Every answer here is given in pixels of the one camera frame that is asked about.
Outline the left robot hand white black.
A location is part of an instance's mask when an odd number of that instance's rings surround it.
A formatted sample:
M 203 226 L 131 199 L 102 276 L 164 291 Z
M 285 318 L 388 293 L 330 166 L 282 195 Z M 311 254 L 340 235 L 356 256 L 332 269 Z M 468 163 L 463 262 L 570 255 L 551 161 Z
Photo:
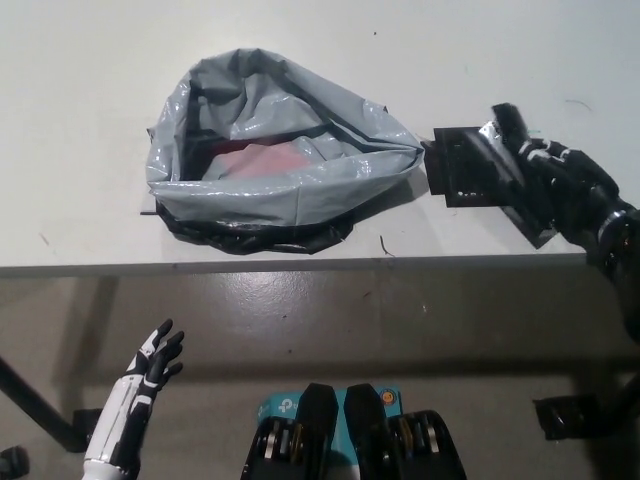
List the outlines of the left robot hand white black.
M 114 383 L 84 455 L 83 480 L 138 477 L 156 398 L 183 368 L 184 333 L 172 328 L 168 319 L 153 330 Z

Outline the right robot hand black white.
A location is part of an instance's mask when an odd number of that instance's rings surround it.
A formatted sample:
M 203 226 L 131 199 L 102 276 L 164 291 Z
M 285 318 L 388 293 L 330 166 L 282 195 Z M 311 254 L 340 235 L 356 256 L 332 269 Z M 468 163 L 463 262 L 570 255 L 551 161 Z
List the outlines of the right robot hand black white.
M 515 153 L 526 208 L 572 244 L 588 248 L 611 216 L 632 209 L 612 177 L 581 150 L 532 138 L 518 143 Z

